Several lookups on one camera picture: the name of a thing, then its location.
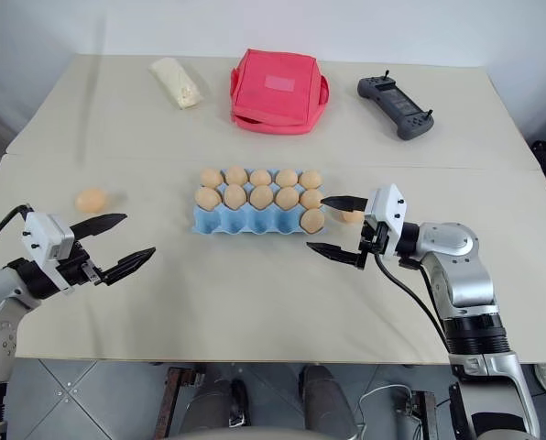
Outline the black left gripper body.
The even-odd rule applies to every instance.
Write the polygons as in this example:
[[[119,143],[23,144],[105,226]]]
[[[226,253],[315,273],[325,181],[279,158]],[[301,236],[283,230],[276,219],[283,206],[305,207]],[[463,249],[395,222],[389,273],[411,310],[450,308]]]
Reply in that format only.
[[[79,241],[72,244],[69,256],[59,261],[56,270],[72,288],[85,283],[98,285],[103,281],[102,272],[94,266]]]

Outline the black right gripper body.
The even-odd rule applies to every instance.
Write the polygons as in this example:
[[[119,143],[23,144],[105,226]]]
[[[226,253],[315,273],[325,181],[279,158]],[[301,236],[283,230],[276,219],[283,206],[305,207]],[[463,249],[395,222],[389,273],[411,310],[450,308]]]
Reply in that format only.
[[[363,269],[369,254],[373,256],[384,255],[387,251],[390,229],[385,222],[371,225],[367,220],[363,222],[361,236],[358,245],[358,257],[355,266]]]

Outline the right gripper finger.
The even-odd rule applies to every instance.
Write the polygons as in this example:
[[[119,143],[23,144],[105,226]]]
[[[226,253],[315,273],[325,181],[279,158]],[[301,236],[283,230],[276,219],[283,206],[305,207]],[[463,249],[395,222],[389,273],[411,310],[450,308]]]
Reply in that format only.
[[[336,245],[320,242],[307,242],[306,246],[329,260],[354,267],[357,266],[357,261],[359,258],[358,253],[342,250]]]
[[[368,200],[366,198],[348,195],[328,196],[321,199],[321,204],[343,212],[364,212],[366,210],[367,203]]]

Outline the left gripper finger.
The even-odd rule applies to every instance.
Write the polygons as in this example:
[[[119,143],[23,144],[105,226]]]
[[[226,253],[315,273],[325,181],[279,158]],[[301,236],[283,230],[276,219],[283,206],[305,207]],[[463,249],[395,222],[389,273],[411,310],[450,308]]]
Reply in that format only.
[[[150,247],[119,259],[112,268],[105,270],[100,274],[101,281],[107,286],[117,283],[139,270],[151,259],[155,252],[156,249]]]
[[[72,225],[70,230],[74,235],[74,239],[79,241],[86,237],[98,236],[112,229],[126,218],[126,214],[101,214]]]

